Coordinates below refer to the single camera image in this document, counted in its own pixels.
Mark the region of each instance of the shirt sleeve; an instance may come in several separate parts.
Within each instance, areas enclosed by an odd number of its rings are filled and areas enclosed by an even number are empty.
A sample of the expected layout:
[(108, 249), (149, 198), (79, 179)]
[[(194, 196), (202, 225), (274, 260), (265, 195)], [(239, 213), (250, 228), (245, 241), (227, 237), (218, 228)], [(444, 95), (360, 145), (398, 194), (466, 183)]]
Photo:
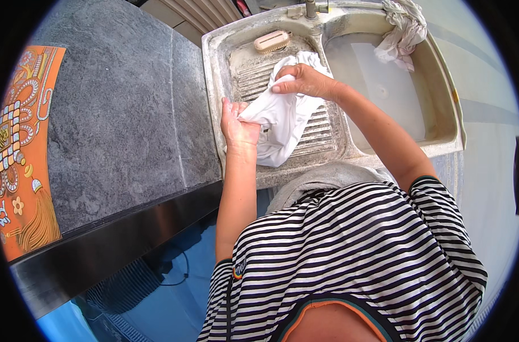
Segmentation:
[(474, 252), (453, 196), (432, 176), (419, 177), (409, 189), (409, 200), (430, 229), (442, 251), (482, 293), (488, 274)]
[(227, 288), (233, 276), (233, 261), (224, 259), (217, 263), (210, 279), (208, 307), (202, 331), (197, 341), (224, 340), (226, 336)]

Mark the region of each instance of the gray stone countertop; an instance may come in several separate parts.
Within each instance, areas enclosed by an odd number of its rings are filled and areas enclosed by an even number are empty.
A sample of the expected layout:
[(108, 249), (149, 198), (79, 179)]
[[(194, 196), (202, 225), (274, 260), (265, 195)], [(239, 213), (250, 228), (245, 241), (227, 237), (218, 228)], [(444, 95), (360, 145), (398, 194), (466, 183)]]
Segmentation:
[(30, 44), (66, 48), (47, 146), (63, 235), (221, 179), (201, 50), (178, 32), (123, 0), (71, 0)]

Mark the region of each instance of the laundry sink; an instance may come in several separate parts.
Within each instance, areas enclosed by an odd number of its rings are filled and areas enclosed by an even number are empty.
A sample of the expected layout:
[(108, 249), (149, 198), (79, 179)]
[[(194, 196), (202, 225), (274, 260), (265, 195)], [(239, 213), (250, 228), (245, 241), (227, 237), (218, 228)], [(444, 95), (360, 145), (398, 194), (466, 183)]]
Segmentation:
[[(381, 64), (373, 48), (392, 30), (377, 3), (331, 3), (318, 19), (288, 17), (304, 5), (270, 10), (211, 31), (202, 38), (208, 101), (218, 154), (225, 170), (225, 140), (219, 127), (221, 98), (252, 102), (267, 87), (273, 66), (298, 51), (317, 52), (335, 79), (363, 93), (400, 123), (432, 157), (462, 150), (465, 132), (457, 92), (430, 34), (412, 54), (415, 72)], [(267, 33), (293, 33), (280, 51), (261, 55), (253, 42)], [(258, 188), (287, 183), (314, 166), (349, 160), (362, 166), (382, 165), (363, 135), (333, 102), (320, 106), (290, 158), (278, 168), (257, 167)]]

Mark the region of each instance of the shirt logo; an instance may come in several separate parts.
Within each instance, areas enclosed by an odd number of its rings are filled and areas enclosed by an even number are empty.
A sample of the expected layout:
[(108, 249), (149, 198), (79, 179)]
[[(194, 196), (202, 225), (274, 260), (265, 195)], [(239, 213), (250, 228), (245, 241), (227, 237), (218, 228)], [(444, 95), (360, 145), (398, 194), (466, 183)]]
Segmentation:
[(237, 280), (242, 279), (242, 275), (244, 274), (244, 268), (246, 268), (246, 259), (244, 259), (240, 264), (236, 264), (236, 266), (233, 267), (233, 277), (235, 277), (235, 279)]

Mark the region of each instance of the person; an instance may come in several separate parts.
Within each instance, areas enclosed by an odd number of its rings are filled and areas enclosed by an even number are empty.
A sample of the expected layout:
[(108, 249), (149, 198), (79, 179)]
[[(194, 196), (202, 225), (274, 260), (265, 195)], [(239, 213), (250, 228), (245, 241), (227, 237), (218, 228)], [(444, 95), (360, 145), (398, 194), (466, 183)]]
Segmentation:
[(222, 99), (227, 141), (218, 262), (198, 341), (453, 341), (471, 325), (488, 274), (453, 196), (413, 139), (343, 83), (297, 64), (275, 93), (336, 102), (398, 183), (307, 193), (256, 219), (259, 125)]

